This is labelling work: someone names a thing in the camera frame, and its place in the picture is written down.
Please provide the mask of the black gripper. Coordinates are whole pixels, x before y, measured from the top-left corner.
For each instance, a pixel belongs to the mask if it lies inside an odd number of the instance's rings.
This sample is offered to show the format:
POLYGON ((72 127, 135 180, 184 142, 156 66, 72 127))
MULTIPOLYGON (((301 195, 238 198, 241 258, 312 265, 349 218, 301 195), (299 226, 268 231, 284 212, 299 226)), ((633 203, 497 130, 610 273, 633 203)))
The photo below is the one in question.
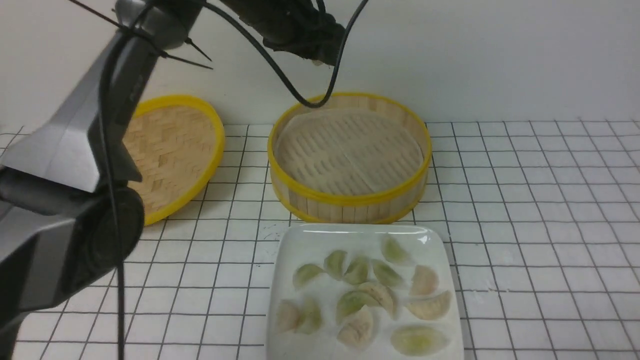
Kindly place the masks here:
POLYGON ((326 12, 323 1, 223 0, 238 18, 262 37, 262 44, 302 59, 335 66, 345 27, 326 12))

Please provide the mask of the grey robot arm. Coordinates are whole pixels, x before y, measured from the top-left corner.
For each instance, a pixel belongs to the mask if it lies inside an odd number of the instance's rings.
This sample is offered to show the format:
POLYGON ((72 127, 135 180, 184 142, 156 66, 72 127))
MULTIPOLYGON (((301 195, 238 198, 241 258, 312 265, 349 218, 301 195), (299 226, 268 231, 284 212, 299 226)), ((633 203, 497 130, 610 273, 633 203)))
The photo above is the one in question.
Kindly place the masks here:
POLYGON ((115 33, 51 119, 1 157, 1 358, 13 357, 25 317, 54 308, 124 260, 144 228, 142 175, 123 138, 158 59, 189 38, 202 9, 228 21, 302 98, 266 52, 285 51, 339 70, 351 25, 322 0, 119 0, 115 33))

